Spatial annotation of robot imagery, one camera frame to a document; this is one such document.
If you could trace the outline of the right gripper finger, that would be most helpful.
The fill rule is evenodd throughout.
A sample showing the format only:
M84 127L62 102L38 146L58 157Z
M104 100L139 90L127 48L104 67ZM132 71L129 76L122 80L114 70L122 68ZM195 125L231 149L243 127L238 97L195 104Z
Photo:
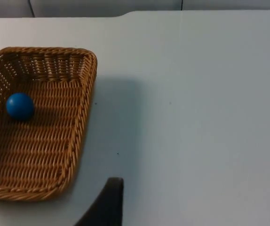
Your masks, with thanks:
M108 178L103 189L75 224L77 226L120 226L123 219L123 178Z

